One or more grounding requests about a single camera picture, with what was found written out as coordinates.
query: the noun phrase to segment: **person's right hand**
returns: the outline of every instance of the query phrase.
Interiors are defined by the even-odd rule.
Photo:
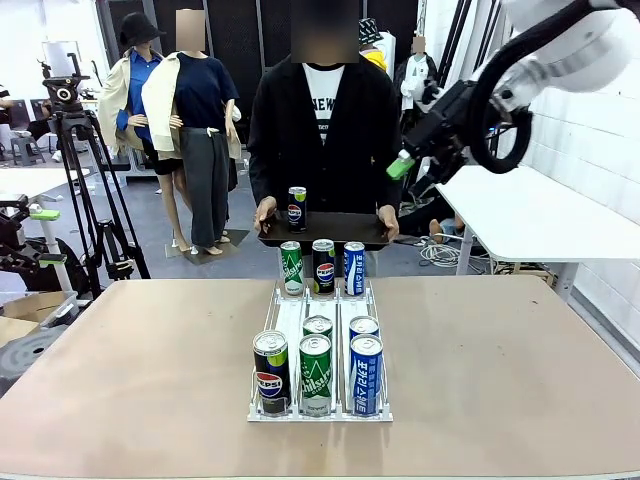
[[[149,125],[149,120],[144,115],[131,115],[128,123],[132,127],[146,127]]]
[[[182,125],[182,119],[178,115],[171,115],[169,117],[169,126],[171,128],[180,128]]]
[[[277,206],[276,199],[273,197],[265,197],[260,201],[253,221],[253,228],[255,228],[257,232],[259,232],[260,229],[262,229],[264,233],[269,232],[269,226],[263,222],[276,213]]]

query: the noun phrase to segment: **hand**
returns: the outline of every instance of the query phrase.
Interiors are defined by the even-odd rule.
[[[256,216],[253,221],[253,228],[255,228],[256,231],[259,232],[262,229],[264,233],[269,232],[269,226],[263,222],[274,213],[276,213],[276,207],[277,203],[275,198],[265,197],[262,199],[260,205],[258,205]]]
[[[146,127],[149,125],[149,120],[144,115],[131,115],[127,123],[132,127]]]
[[[236,127],[233,125],[233,120],[225,120],[224,123],[227,130],[227,138],[231,141],[240,143],[238,132],[236,131]]]
[[[182,123],[182,120],[180,119],[180,117],[178,115],[171,115],[169,117],[169,126],[171,128],[180,128],[183,125],[184,124]]]
[[[378,218],[387,228],[387,238],[389,242],[393,242],[400,234],[400,225],[396,218],[396,209],[391,205],[385,205],[378,209]]]

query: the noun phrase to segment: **can rack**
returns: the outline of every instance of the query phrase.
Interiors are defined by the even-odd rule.
[[[333,339],[331,342],[331,412],[324,417],[309,417],[301,409],[300,381],[300,340],[302,340],[302,321],[312,315],[322,315],[333,321]],[[289,372],[291,379],[291,405],[286,414],[280,416],[266,415],[262,409],[262,401],[256,383],[256,369],[251,374],[251,390],[249,393],[249,422],[391,422],[393,415],[389,404],[387,371],[382,353],[382,386],[378,400],[378,413],[361,417],[353,414],[353,398],[350,395],[350,345],[349,322],[352,318],[370,315],[378,318],[373,288],[367,282],[365,293],[358,297],[343,296],[342,289],[337,287],[331,296],[312,294],[308,287],[303,295],[291,297],[283,294],[276,284],[264,330],[279,330],[285,334],[289,348]],[[380,325],[380,338],[383,340],[383,329]]]

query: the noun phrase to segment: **black tripod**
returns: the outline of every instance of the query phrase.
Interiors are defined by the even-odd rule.
[[[109,151],[100,132],[98,119],[92,111],[84,111],[82,104],[78,100],[77,86],[81,80],[88,77],[82,77],[80,75],[80,68],[78,67],[75,55],[69,54],[69,56],[72,58],[76,67],[76,74],[71,77],[48,78],[43,84],[49,90],[49,96],[54,106],[53,118],[49,121],[49,125],[51,131],[57,135],[60,141],[62,161],[67,173],[67,182],[71,190],[73,208],[75,210],[82,247],[85,253],[85,267],[89,275],[91,293],[93,294],[93,298],[96,299],[102,293],[98,269],[102,266],[103,261],[107,269],[107,274],[112,280],[129,279],[134,271],[134,263],[142,278],[148,279],[151,277],[149,276],[149,270],[147,269],[142,249],[136,238],[131,217],[129,216],[129,211],[122,196],[122,190],[118,184],[113,164],[111,163]],[[96,160],[98,172],[105,187],[111,219],[98,220],[96,216],[87,183],[82,175],[80,160],[78,159],[78,154],[73,144],[74,131],[78,140],[86,140],[89,142],[89,148]],[[94,131],[99,139],[99,145],[94,137]],[[71,170],[75,170],[78,174],[77,182],[80,189],[80,196],[82,197],[82,208],[87,222],[87,232],[90,243],[87,242],[82,215],[80,213],[80,205],[74,194],[74,181],[71,178]],[[120,220],[120,214],[113,195],[111,194],[105,170],[111,173],[111,178],[131,233],[133,240],[131,243],[129,243],[127,239],[125,229]]]

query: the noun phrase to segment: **green can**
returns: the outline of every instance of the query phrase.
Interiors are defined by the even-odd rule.
[[[283,243],[280,245],[280,255],[284,289],[289,295],[300,295],[304,292],[305,286],[300,244],[298,242]]]
[[[312,334],[300,342],[302,399],[300,409],[310,417],[331,413],[331,340]]]
[[[333,335],[333,322],[322,315],[307,317],[302,321],[303,335],[319,333],[331,340]]]

